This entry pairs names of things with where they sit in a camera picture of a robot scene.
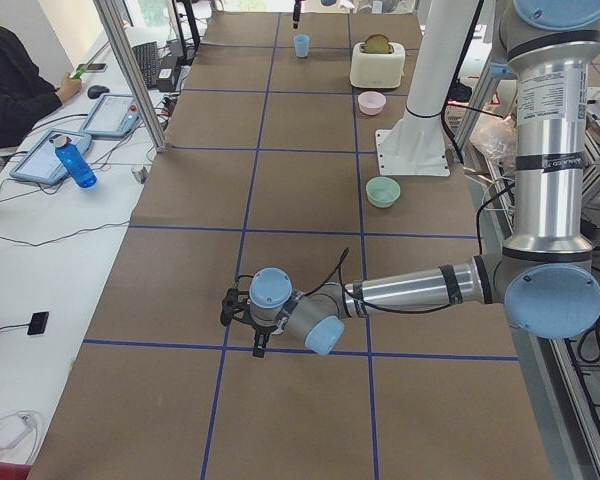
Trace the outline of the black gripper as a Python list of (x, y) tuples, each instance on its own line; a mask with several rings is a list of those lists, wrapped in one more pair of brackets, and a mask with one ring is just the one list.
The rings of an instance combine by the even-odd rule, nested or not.
[(254, 329), (256, 333), (254, 334), (252, 356), (264, 357), (270, 335), (276, 330), (276, 325), (257, 323), (250, 312), (248, 292), (240, 290), (236, 286), (227, 290), (221, 302), (220, 323), (224, 327), (228, 327), (232, 321), (248, 325)]

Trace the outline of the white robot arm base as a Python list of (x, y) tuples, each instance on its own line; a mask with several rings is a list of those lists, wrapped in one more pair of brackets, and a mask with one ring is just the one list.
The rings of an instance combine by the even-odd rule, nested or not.
[(380, 175), (446, 177), (450, 174), (443, 109), (482, 5), (477, 0), (431, 3), (404, 115), (392, 129), (375, 133)]

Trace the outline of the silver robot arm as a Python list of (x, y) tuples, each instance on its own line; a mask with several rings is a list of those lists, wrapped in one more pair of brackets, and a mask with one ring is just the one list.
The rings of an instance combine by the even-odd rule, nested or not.
[(600, 316), (600, 286), (580, 217), (587, 71), (599, 54), (600, 1), (497, 3), (486, 69), (517, 81), (514, 225), (498, 253), (351, 284), (334, 270), (310, 292), (266, 268), (247, 289), (227, 291), (221, 323), (251, 326), (258, 357), (274, 333), (326, 355), (347, 318), (428, 314), (468, 301), (502, 304), (513, 326), (541, 338), (590, 328)]

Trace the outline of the person's hand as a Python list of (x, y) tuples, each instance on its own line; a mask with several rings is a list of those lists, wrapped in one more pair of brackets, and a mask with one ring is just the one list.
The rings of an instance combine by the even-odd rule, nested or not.
[(82, 89), (82, 80), (72, 78), (69, 73), (65, 73), (61, 79), (60, 86), (56, 90), (56, 95), (60, 101), (65, 104), (75, 97)]

